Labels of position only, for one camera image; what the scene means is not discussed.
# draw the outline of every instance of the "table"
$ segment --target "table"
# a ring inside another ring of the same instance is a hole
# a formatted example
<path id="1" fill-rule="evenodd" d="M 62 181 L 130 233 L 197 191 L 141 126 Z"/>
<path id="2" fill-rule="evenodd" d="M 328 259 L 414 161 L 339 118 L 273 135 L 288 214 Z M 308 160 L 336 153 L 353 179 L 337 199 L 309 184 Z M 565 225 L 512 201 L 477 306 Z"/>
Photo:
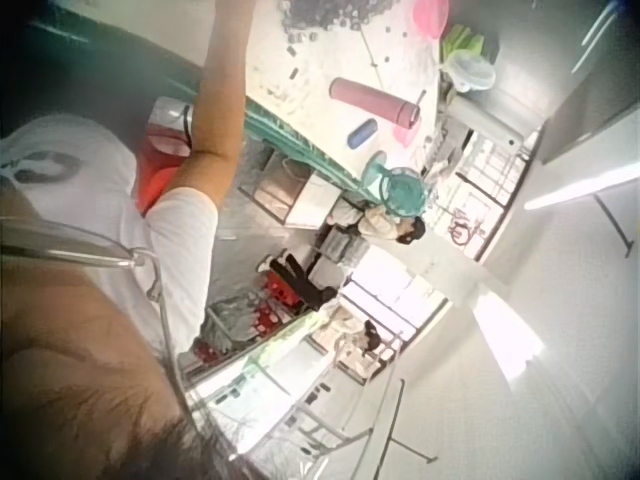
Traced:
<path id="1" fill-rule="evenodd" d="M 196 65 L 204 63 L 215 15 L 211 1 L 57 3 L 149 40 Z M 413 0 L 402 0 L 390 11 L 374 17 L 362 32 L 316 29 L 318 41 L 294 45 L 294 57 L 287 52 L 289 44 L 281 27 L 278 0 L 258 1 L 247 53 L 248 96 L 287 122 L 356 179 L 378 150 L 387 152 L 391 166 L 419 169 L 422 141 L 435 128 L 439 45 L 420 39 L 412 28 L 412 6 Z M 290 79 L 296 68 L 297 75 Z M 329 84 L 336 77 L 384 89 L 408 101 L 416 101 L 426 89 L 421 103 L 422 123 L 414 143 L 407 149 L 401 147 L 393 138 L 393 125 L 378 119 L 378 134 L 359 149 L 350 150 L 347 135 L 371 115 L 329 98 Z"/>

